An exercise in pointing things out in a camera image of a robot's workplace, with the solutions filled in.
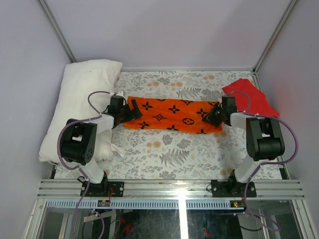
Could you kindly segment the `orange patterned pillowcase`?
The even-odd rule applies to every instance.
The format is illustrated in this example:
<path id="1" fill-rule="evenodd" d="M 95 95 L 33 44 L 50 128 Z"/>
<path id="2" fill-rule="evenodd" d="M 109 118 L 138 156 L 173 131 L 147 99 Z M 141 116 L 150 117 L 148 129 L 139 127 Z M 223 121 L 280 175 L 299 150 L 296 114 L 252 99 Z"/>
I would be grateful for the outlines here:
<path id="1" fill-rule="evenodd" d="M 219 102 L 181 99 L 153 99 L 128 97 L 130 109 L 135 100 L 142 117 L 123 124 L 128 129 L 164 129 L 195 134 L 220 133 L 221 125 L 214 126 L 203 119 Z"/>

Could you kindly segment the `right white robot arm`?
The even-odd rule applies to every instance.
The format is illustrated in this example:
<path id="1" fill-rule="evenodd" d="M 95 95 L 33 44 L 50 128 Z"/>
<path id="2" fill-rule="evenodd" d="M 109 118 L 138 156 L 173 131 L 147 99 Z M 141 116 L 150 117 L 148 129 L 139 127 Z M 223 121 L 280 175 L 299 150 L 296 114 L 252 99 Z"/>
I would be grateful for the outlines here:
<path id="1" fill-rule="evenodd" d="M 245 191 L 245 184 L 265 165 L 285 152 L 279 119 L 239 112 L 235 97 L 223 96 L 222 102 L 202 119 L 213 126 L 226 124 L 246 131 L 247 155 L 228 177 L 227 190 L 232 196 Z"/>

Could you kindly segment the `white pillow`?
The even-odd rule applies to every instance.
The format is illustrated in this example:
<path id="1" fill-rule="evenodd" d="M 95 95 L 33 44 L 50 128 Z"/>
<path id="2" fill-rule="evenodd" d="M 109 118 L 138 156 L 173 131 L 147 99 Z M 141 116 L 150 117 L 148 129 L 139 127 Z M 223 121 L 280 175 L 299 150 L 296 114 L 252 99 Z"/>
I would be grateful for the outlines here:
<path id="1" fill-rule="evenodd" d="M 106 59 L 65 66 L 54 116 L 40 147 L 41 162 L 59 163 L 57 140 L 69 119 L 93 118 L 106 109 L 121 68 L 121 62 Z"/>

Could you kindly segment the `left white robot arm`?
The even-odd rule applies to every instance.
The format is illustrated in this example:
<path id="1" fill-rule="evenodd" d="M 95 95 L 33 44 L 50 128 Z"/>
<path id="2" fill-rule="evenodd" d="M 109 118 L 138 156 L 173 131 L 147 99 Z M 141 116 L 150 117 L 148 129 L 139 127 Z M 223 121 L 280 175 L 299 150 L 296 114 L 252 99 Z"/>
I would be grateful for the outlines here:
<path id="1" fill-rule="evenodd" d="M 109 191 L 107 175 L 93 159 L 97 135 L 114 129 L 120 124 L 142 117 L 135 99 L 112 95 L 103 112 L 88 119 L 69 119 L 57 140 L 57 154 L 60 163 L 68 170 L 78 169 L 84 180 L 92 184 L 97 196 L 105 196 Z"/>

